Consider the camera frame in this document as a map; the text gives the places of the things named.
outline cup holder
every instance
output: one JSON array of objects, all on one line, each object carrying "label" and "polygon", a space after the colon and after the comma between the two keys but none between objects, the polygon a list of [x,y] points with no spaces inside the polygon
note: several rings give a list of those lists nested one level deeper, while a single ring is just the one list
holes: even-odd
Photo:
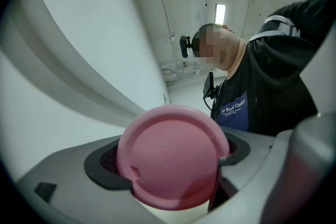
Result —
[{"label": "cup holder", "polygon": [[[208,211],[211,211],[232,197],[238,190],[222,175],[221,167],[235,165],[250,153],[247,142],[225,132],[230,147],[230,154],[218,162],[217,182],[210,199]],[[107,190],[129,190],[132,181],[119,175],[117,167],[117,149],[119,139],[92,152],[84,161],[84,170],[88,177]]]}]

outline person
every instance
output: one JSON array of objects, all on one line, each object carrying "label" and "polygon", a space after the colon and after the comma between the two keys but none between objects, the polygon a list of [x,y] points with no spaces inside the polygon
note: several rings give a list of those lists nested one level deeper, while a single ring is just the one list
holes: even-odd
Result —
[{"label": "person", "polygon": [[265,22],[262,31],[270,30],[270,24],[294,25],[293,30],[246,41],[227,25],[206,24],[193,37],[192,47],[195,56],[227,71],[211,118],[221,126],[275,136],[317,113],[299,75],[321,46],[335,14],[327,1],[308,0],[280,8],[268,18],[276,19]]}]

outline ceiling light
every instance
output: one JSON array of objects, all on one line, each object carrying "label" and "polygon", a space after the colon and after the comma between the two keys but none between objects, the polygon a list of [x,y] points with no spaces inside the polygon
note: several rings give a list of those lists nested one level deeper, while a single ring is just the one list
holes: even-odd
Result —
[{"label": "ceiling light", "polygon": [[216,4],[215,24],[224,24],[225,5]]}]

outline ear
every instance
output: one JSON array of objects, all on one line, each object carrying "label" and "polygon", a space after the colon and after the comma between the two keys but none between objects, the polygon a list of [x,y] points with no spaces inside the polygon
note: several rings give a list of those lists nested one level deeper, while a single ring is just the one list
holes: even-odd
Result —
[{"label": "ear", "polygon": [[227,26],[227,25],[222,25],[222,28],[227,29],[227,30],[230,30],[230,29],[231,29],[231,28],[230,28],[229,26]]}]

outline pink lid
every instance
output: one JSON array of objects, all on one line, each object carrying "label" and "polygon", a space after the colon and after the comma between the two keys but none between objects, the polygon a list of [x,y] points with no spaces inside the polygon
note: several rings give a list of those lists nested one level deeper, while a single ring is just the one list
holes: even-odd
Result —
[{"label": "pink lid", "polygon": [[229,154],[221,128],[203,112],[180,105],[151,109],[121,136],[117,165],[135,197],[155,208],[182,210],[210,199],[218,160]]}]

